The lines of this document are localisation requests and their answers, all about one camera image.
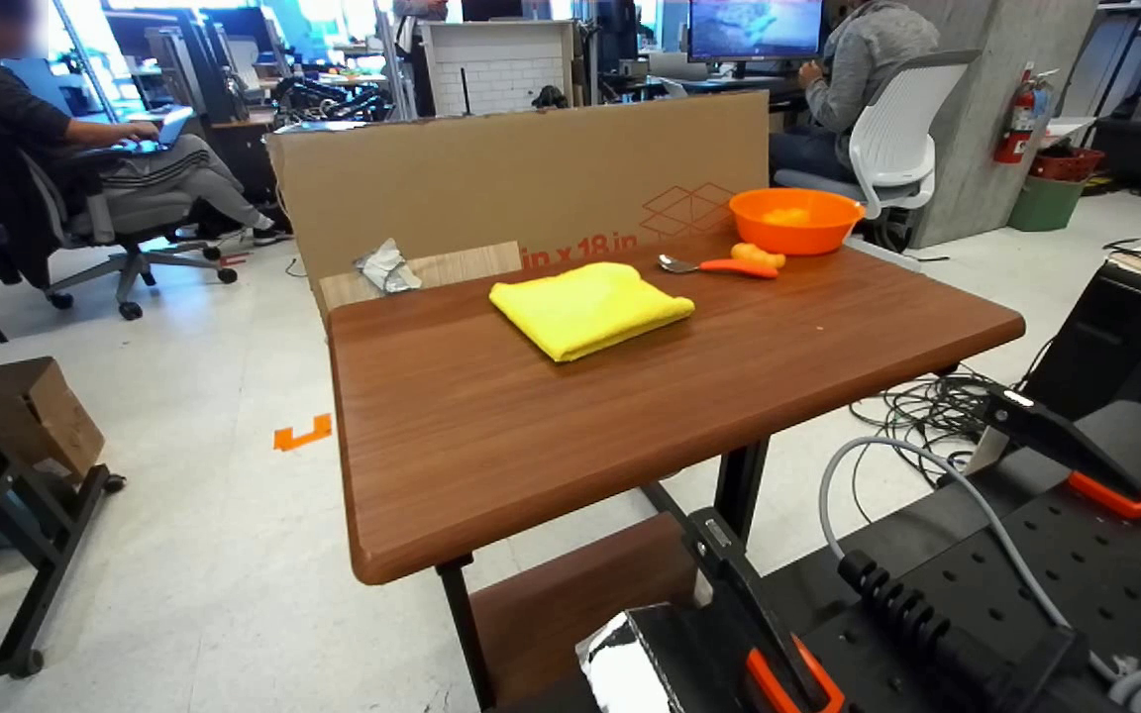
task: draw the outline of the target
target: orange bowl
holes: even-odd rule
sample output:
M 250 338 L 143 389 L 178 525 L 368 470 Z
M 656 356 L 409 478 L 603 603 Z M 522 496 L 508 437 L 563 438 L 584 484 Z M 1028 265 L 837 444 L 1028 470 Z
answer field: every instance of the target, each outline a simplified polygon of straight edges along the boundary
M 862 202 L 826 190 L 747 190 L 728 198 L 737 238 L 768 255 L 837 255 L 862 220 Z

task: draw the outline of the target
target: laptop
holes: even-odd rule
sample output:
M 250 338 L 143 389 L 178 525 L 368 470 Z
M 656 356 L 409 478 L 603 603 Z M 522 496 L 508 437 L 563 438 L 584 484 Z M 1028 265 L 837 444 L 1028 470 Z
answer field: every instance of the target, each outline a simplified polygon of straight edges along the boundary
M 170 113 L 154 113 L 159 133 L 154 139 L 125 139 L 110 149 L 126 160 L 151 160 L 151 156 L 170 156 L 183 132 L 189 127 L 195 111 L 178 108 Z

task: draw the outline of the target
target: table top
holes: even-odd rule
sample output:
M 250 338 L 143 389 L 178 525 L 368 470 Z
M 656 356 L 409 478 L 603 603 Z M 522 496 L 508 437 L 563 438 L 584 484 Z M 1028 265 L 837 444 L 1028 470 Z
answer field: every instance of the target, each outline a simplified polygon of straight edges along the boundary
M 1023 331 L 855 249 L 792 259 L 780 282 L 650 263 L 634 259 L 699 313 L 579 366 L 516 331 L 493 282 L 329 313 L 357 577 L 465 560 Z

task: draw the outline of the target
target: gray floor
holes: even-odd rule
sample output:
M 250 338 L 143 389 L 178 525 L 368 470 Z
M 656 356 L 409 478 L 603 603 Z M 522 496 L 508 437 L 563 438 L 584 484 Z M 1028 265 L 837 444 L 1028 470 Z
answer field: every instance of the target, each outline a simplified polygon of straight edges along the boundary
M 1023 342 L 970 360 L 1015 381 L 1103 265 L 1103 243 L 1134 232 L 1141 198 L 1106 195 L 1087 198 L 1070 230 L 994 230 L 929 249 L 947 263 L 920 269 L 1028 315 Z M 349 574 L 339 444 L 273 450 L 273 428 L 335 409 L 327 331 L 299 269 L 295 247 L 250 255 L 238 284 L 159 269 L 135 323 L 114 315 L 110 284 L 85 289 L 75 313 L 0 284 L 14 331 L 0 360 L 57 356 L 106 437 L 106 462 L 130 474 L 57 607 L 48 668 L 0 677 L 0 713 L 477 710 L 439 582 Z M 866 432 L 834 412 L 773 438 L 755 536 L 763 572 L 822 548 L 815 474 Z M 682 504 L 708 498 L 708 470 L 674 478 Z M 893 454 L 870 454 L 862 490 L 874 514 L 925 496 Z M 644 514 L 646 504 L 623 496 L 554 520 L 481 551 L 467 577 L 508 577 Z M 862 524 L 851 498 L 837 524 Z M 24 585 L 28 568 L 0 556 L 0 632 Z

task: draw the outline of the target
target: white chair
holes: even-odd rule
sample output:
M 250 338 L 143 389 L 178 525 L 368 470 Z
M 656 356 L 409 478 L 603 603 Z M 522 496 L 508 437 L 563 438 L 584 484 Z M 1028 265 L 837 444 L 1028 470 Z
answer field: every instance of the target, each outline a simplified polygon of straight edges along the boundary
M 851 133 L 847 161 L 855 181 L 826 174 L 778 169 L 778 187 L 814 187 L 847 195 L 866 205 L 870 238 L 893 249 L 913 243 L 913 215 L 937 195 L 930 120 L 966 75 L 977 51 L 925 54 L 905 65 L 884 94 L 875 94 Z

